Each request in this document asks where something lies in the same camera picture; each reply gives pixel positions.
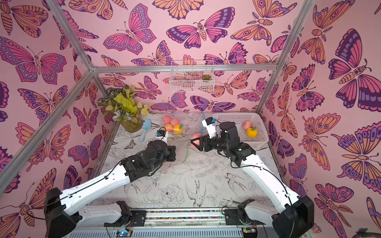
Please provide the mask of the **green printed zip bag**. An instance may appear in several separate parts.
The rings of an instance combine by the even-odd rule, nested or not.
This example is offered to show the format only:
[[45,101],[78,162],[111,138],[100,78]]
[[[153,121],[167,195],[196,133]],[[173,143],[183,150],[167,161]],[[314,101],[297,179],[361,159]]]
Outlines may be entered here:
[[176,166],[183,164],[188,156],[190,155],[189,150],[190,150],[190,136],[185,136],[185,135],[172,135],[168,139],[168,143],[170,146],[175,146],[176,151],[175,151],[175,161],[170,162],[169,166]]

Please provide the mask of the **clear blue-zipper zip bag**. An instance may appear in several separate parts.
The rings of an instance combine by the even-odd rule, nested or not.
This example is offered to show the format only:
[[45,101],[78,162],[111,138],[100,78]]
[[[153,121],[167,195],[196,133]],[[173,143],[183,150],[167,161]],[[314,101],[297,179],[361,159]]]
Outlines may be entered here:
[[201,121],[204,114],[193,112],[166,113],[160,115],[159,122],[168,134],[168,140],[174,143],[177,140],[187,141],[195,135],[204,134],[204,126]]

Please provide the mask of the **yellow-orange peach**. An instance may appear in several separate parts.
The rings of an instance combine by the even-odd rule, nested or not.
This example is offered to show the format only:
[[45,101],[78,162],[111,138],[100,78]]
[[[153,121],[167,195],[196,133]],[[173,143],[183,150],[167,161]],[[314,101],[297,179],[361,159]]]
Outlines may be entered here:
[[173,133],[175,134],[182,134],[184,131],[183,125],[175,125],[173,126]]

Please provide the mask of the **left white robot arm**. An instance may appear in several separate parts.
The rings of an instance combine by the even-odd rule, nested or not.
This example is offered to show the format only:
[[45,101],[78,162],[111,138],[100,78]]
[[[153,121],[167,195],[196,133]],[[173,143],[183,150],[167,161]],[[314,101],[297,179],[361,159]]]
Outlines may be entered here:
[[121,227],[133,223],[126,202],[90,206],[89,203],[133,181],[153,175],[165,162],[176,159],[176,147],[162,140],[148,143],[147,148],[122,159],[111,170],[63,191],[48,191],[44,205],[46,237],[63,238],[80,226]]

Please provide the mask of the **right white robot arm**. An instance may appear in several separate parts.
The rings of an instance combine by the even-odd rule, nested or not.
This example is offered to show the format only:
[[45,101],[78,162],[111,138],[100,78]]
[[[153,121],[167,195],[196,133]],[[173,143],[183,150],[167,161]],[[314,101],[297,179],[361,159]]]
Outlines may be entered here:
[[243,224],[259,221],[274,228],[281,238],[299,238],[314,226],[314,205],[308,196],[301,197],[282,182],[247,143],[241,142],[234,122],[215,125],[207,118],[202,125],[208,134],[190,142],[199,151],[216,150],[230,160],[233,169],[243,169],[266,193],[273,206],[253,199],[240,203],[237,215]]

